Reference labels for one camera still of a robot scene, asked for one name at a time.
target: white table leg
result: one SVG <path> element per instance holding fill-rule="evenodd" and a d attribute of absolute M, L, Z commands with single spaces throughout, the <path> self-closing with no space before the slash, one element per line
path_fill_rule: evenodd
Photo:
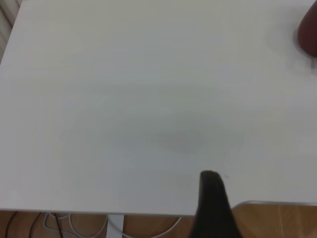
<path fill-rule="evenodd" d="M 124 215 L 109 215 L 109 218 L 116 227 L 123 230 Z M 122 238 L 122 234 L 120 234 L 115 228 L 113 228 L 110 225 L 109 221 L 106 238 Z"/>

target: black object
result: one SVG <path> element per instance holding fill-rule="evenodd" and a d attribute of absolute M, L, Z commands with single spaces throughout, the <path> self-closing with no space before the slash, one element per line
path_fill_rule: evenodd
<path fill-rule="evenodd" d="M 242 238 L 217 172 L 200 174 L 198 209 L 189 238 Z"/>
<path fill-rule="evenodd" d="M 63 233 L 61 232 L 61 228 L 60 228 L 59 221 L 58 221 L 58 217 L 57 217 L 56 213 L 54 213 L 54 216 L 55 216 L 55 219 L 56 219 L 59 236 L 60 236 L 60 238 L 63 238 Z"/>
<path fill-rule="evenodd" d="M 11 218 L 10 218 L 8 224 L 6 225 L 5 235 L 4 235 L 5 238 L 8 238 L 9 228 L 10 228 L 10 225 L 11 225 L 13 219 L 15 218 L 16 214 L 18 214 L 18 212 L 15 212 L 15 213 L 11 216 Z"/>
<path fill-rule="evenodd" d="M 37 215 L 36 218 L 34 219 L 32 225 L 31 225 L 30 231 L 29 231 L 29 238 L 32 238 L 33 228 L 34 228 L 34 226 L 35 226 L 35 224 L 36 224 L 36 222 L 37 222 L 37 220 L 39 219 L 39 217 L 40 217 L 41 214 L 42 214 L 41 212 L 38 213 L 38 215 Z"/>

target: cable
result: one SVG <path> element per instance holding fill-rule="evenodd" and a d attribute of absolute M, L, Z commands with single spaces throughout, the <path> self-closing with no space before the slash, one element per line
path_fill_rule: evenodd
<path fill-rule="evenodd" d="M 117 232 L 119 232 L 120 234 L 122 234 L 123 236 L 125 236 L 125 237 L 127 237 L 127 238 L 134 238 L 134 237 L 131 237 L 131 236 L 129 236 L 129 235 L 123 233 L 123 231 L 120 230 L 120 229 L 112 222 L 112 220 L 110 219 L 110 217 L 109 217 L 108 215 L 107 215 L 107 218 L 108 218 L 109 224 L 110 224 Z M 167 231 L 165 231 L 165 232 L 163 232 L 163 233 L 161 233 L 161 234 L 159 234 L 159 235 L 156 235 L 156 236 L 154 236 L 154 237 L 149 237 L 149 238 L 158 238 L 158 237 L 161 237 L 162 235 L 164 235 L 164 234 L 170 232 L 170 231 L 178 224 L 178 222 L 180 221 L 180 219 L 182 219 L 182 218 L 181 218 L 181 217 L 178 218 L 178 220 L 174 223 L 174 225 L 171 226 Z"/>
<path fill-rule="evenodd" d="M 47 220 L 48 220 L 48 217 L 49 217 L 49 214 L 46 213 L 46 214 L 45 214 L 45 217 L 44 217 L 44 220 L 43 220 L 43 227 L 44 227 L 46 230 L 50 231 L 50 232 L 59 232 L 59 230 L 53 229 L 53 228 L 50 228 L 50 227 L 47 226 L 46 222 L 47 222 Z M 72 232 L 66 232 L 66 231 L 61 231 L 61 232 L 62 232 L 64 235 L 69 235 L 69 236 L 72 236 L 72 237 L 75 237 L 75 238 L 79 238 L 76 234 L 74 234 L 74 233 L 72 233 Z"/>
<path fill-rule="evenodd" d="M 95 234 L 94 236 L 91 236 L 91 237 L 85 237 L 85 236 L 82 236 L 81 234 L 79 234 L 73 227 L 73 224 L 71 222 L 71 213 L 69 214 L 68 216 L 68 221 L 69 221 L 69 225 L 70 225 L 70 228 L 73 230 L 73 232 L 79 237 L 79 238 L 96 238 L 101 232 L 103 232 L 104 228 L 106 227 L 106 224 L 107 224 L 107 220 L 108 220 L 108 215 L 106 215 L 106 219 L 105 219 L 105 223 L 103 225 L 103 227 L 101 228 L 101 230 Z"/>
<path fill-rule="evenodd" d="M 34 222 L 32 223 L 31 228 L 30 228 L 29 238 L 32 238 L 33 228 L 34 228 L 34 226 L 35 226 L 35 224 L 36 224 L 36 221 L 39 219 L 39 217 L 40 217 L 41 214 L 42 214 L 42 213 L 40 212 L 40 213 L 36 216 L 36 218 L 34 219 Z"/>
<path fill-rule="evenodd" d="M 64 238 L 63 233 L 61 232 L 61 228 L 60 228 L 59 221 L 58 221 L 58 217 L 57 217 L 56 213 L 54 213 L 54 216 L 55 216 L 55 220 L 56 220 L 56 223 L 57 223 L 57 228 L 58 228 L 59 236 L 60 236 L 60 238 Z"/>
<path fill-rule="evenodd" d="M 8 224 L 6 225 L 5 235 L 4 235 L 5 238 L 8 238 L 9 228 L 10 228 L 10 225 L 11 225 L 13 219 L 15 218 L 16 214 L 18 214 L 18 212 L 14 212 L 14 214 L 11 216 L 11 218 L 10 218 Z"/>
<path fill-rule="evenodd" d="M 67 218 L 68 216 L 69 216 L 69 214 L 70 213 L 68 213 L 67 215 L 65 215 L 65 216 L 63 216 L 63 217 L 57 217 L 59 220 L 62 220 L 62 219 L 65 219 L 65 218 Z M 55 217 L 55 215 L 52 213 L 52 212 L 49 212 L 49 215 L 51 216 L 51 217 Z"/>

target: brown object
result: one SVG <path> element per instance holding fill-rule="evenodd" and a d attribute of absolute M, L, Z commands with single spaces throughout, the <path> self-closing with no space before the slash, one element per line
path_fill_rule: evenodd
<path fill-rule="evenodd" d="M 297 37 L 300 47 L 310 56 L 317 57 L 317 0 L 299 25 Z"/>

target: black cable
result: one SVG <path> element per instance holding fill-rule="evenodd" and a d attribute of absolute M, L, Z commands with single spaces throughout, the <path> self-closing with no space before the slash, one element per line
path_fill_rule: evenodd
<path fill-rule="evenodd" d="M 41 214 L 42 214 L 42 213 L 40 212 L 40 213 L 36 216 L 36 218 L 34 219 L 34 222 L 32 223 L 32 226 L 31 226 L 31 228 L 30 228 L 29 238 L 32 238 L 33 228 L 34 228 L 34 226 L 35 226 L 35 224 L 36 224 L 36 222 L 37 222 L 37 220 L 39 219 L 39 217 L 40 217 Z"/>
<path fill-rule="evenodd" d="M 11 225 L 11 223 L 12 223 L 14 217 L 16 216 L 16 214 L 18 214 L 18 212 L 14 212 L 14 214 L 11 216 L 11 218 L 10 218 L 8 224 L 6 225 L 6 228 L 5 228 L 5 236 L 4 236 L 5 238 L 8 238 L 9 228 L 10 228 L 10 225 Z"/>
<path fill-rule="evenodd" d="M 58 217 L 57 217 L 56 213 L 53 213 L 53 214 L 54 214 L 54 216 L 55 216 L 55 220 L 56 220 L 56 223 L 57 223 L 59 236 L 60 236 L 60 238 L 64 238 L 64 237 L 63 237 L 63 233 L 61 232 L 61 228 L 60 228 L 60 225 L 59 225 Z"/>

